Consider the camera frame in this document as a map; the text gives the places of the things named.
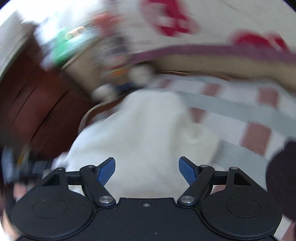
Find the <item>white fleece garment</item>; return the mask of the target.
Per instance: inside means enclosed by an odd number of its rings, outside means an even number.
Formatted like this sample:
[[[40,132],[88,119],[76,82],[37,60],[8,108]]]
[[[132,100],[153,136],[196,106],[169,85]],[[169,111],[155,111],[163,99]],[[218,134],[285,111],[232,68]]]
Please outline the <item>white fleece garment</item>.
[[[179,172],[180,157],[208,164],[218,144],[215,133],[193,122],[177,94],[139,90],[111,116],[86,127],[52,168],[78,171],[113,157],[115,172],[106,189],[116,200],[178,198],[188,187]]]

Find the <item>dark wooden cabinet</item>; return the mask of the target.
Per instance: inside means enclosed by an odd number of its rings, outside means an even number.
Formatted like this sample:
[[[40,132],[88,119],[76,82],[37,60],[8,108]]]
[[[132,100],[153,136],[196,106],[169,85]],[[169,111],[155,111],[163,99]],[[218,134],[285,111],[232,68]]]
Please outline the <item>dark wooden cabinet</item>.
[[[1,147],[17,155],[23,146],[55,158],[77,137],[94,104],[58,70],[40,66],[41,50],[29,40],[1,79]]]

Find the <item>checked bed sheet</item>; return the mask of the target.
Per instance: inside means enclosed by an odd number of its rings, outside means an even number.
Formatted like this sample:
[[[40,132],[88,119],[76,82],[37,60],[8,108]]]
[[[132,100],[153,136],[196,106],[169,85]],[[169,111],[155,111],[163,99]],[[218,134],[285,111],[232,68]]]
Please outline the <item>checked bed sheet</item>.
[[[214,168],[239,167],[267,190],[269,162],[288,141],[295,141],[294,94],[266,79],[160,75],[149,86],[177,92],[193,120],[218,135]],[[295,240],[295,221],[283,215],[275,235]]]

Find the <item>dark knitted garment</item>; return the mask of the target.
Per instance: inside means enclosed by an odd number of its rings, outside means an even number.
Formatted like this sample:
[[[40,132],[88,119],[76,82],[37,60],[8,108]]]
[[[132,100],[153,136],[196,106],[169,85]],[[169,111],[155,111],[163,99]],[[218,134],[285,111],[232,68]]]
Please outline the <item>dark knitted garment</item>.
[[[266,171],[267,191],[281,206],[283,214],[295,221],[295,141],[288,141],[273,155]]]

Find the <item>beige bedside box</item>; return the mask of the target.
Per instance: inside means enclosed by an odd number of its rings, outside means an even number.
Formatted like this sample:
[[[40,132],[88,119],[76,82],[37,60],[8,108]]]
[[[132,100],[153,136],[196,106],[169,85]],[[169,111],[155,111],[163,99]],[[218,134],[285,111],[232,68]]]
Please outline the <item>beige bedside box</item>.
[[[74,55],[61,68],[62,76],[86,98],[104,84],[105,74],[100,59],[100,41],[92,42]]]

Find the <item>grey bunny plush toy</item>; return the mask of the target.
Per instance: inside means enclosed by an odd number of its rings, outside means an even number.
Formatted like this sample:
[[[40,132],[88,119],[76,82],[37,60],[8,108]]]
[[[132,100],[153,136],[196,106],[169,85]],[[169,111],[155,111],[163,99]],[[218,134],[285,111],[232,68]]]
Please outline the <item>grey bunny plush toy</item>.
[[[99,102],[111,102],[120,95],[146,87],[154,76],[149,63],[133,64],[128,42],[124,35],[104,37],[96,48],[101,83],[91,93]]]

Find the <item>green plastic bag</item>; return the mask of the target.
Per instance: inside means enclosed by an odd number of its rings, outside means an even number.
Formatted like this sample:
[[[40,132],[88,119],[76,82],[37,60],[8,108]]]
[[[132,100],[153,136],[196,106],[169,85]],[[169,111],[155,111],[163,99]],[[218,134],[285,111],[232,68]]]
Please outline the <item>green plastic bag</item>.
[[[54,67],[62,67],[75,54],[88,45],[93,37],[93,33],[83,26],[72,30],[67,28],[60,30],[51,52]]]

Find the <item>grey patterned cabinet cloth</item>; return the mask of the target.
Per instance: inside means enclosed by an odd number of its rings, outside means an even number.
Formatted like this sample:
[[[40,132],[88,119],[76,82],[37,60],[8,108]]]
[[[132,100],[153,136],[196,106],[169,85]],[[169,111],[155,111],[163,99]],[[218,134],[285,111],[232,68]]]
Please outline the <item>grey patterned cabinet cloth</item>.
[[[23,21],[21,15],[13,12],[1,25],[1,79],[15,57],[33,37],[36,28],[31,22]]]

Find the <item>beige mattress edge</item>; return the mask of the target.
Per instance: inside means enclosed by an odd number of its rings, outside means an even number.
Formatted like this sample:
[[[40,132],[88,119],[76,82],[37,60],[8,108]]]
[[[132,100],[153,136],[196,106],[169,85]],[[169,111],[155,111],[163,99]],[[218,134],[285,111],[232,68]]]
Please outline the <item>beige mattress edge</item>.
[[[295,63],[253,60],[236,56],[169,55],[154,60],[161,71],[225,73],[241,77],[269,77],[295,81]]]

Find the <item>bear print bed cover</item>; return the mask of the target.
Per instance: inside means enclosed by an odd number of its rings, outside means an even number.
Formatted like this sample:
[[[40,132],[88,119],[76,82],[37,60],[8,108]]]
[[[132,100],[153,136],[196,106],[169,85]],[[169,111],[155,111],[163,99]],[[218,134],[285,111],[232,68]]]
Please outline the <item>bear print bed cover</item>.
[[[295,11],[284,1],[101,1],[135,61],[169,54],[295,63]]]

